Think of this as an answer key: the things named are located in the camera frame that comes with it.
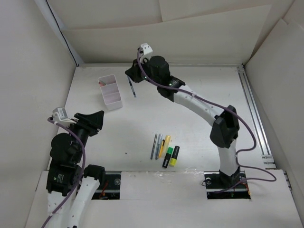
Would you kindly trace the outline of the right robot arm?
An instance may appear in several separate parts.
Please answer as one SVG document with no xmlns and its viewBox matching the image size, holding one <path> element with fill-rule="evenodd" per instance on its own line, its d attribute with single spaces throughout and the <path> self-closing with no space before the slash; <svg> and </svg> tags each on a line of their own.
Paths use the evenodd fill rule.
<svg viewBox="0 0 304 228">
<path fill-rule="evenodd" d="M 145 60 L 142 65 L 134 60 L 125 74 L 135 83 L 143 80 L 153 81 L 161 96 L 202 117 L 211 126 L 210 139 L 218 148 L 220 183 L 225 187 L 231 187 L 236 183 L 240 167 L 236 162 L 239 123 L 235 116 L 235 107 L 229 105 L 219 113 L 214 105 L 195 98 L 194 91 L 189 86 L 171 75 L 169 64 L 161 56 Z"/>
</svg>

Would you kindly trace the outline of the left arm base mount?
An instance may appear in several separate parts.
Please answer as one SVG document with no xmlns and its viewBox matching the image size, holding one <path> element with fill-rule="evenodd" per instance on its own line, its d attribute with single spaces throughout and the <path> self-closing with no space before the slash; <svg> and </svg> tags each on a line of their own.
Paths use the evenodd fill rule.
<svg viewBox="0 0 304 228">
<path fill-rule="evenodd" d="M 107 171 L 105 183 L 99 186 L 93 194 L 92 200 L 119 200 L 121 186 L 121 172 Z"/>
</svg>

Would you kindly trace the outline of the blue ballpoint pen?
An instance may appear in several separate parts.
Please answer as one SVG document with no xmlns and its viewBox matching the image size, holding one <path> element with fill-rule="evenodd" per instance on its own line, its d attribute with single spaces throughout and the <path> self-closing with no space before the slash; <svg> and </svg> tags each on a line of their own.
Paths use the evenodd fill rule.
<svg viewBox="0 0 304 228">
<path fill-rule="evenodd" d="M 134 98 L 136 98 L 136 97 L 137 97 L 137 95 L 136 95 L 136 92 L 135 92 L 134 86 L 133 86 L 133 84 L 132 84 L 132 82 L 131 82 L 131 79 L 130 79 L 130 77 L 129 77 L 129 76 L 127 76 L 127 79 L 128 79 L 128 82 L 129 82 L 129 85 L 130 85 L 130 88 L 131 88 L 132 94 L 133 94 Z"/>
</svg>

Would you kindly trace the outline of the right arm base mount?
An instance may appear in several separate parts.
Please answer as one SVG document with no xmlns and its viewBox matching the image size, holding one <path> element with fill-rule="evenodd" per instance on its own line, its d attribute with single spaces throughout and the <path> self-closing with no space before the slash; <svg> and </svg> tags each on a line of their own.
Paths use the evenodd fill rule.
<svg viewBox="0 0 304 228">
<path fill-rule="evenodd" d="M 204 172 L 202 186 L 206 188 L 209 200 L 251 199 L 249 187 L 246 182 L 239 181 L 246 178 L 244 171 L 240 171 L 232 177 L 226 177 L 220 171 Z"/>
</svg>

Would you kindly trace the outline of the grey black pen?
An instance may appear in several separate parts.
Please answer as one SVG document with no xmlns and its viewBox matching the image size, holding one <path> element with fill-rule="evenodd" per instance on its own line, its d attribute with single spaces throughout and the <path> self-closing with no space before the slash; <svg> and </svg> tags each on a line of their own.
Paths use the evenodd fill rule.
<svg viewBox="0 0 304 228">
<path fill-rule="evenodd" d="M 152 151 L 151 151 L 151 155 L 150 155 L 151 160 L 153 159 L 154 150 L 155 150 L 155 146 L 156 146 L 156 143 L 157 143 L 157 137 L 158 137 L 158 134 L 155 134 L 154 140 L 153 140 L 153 145 L 152 145 Z"/>
</svg>

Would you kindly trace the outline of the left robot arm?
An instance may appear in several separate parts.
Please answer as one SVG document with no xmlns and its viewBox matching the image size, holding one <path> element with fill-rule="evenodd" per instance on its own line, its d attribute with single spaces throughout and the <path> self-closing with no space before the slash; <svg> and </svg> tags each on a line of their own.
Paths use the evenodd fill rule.
<svg viewBox="0 0 304 228">
<path fill-rule="evenodd" d="M 104 111 L 76 113 L 68 118 L 63 107 L 53 110 L 48 122 L 63 130 L 51 141 L 47 176 L 47 212 L 44 228 L 78 228 L 95 191 L 105 185 L 105 168 L 86 165 L 89 137 L 103 127 Z"/>
</svg>

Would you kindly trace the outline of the light blue pen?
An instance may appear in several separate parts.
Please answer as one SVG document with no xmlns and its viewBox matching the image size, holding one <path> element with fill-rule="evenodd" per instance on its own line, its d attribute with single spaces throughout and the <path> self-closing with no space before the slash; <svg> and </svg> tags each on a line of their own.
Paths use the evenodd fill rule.
<svg viewBox="0 0 304 228">
<path fill-rule="evenodd" d="M 157 141 L 157 146 L 156 146 L 156 152 L 155 152 L 155 159 L 157 160 L 159 158 L 159 152 L 161 148 L 161 143 L 162 143 L 162 134 L 158 135 L 158 141 Z"/>
</svg>

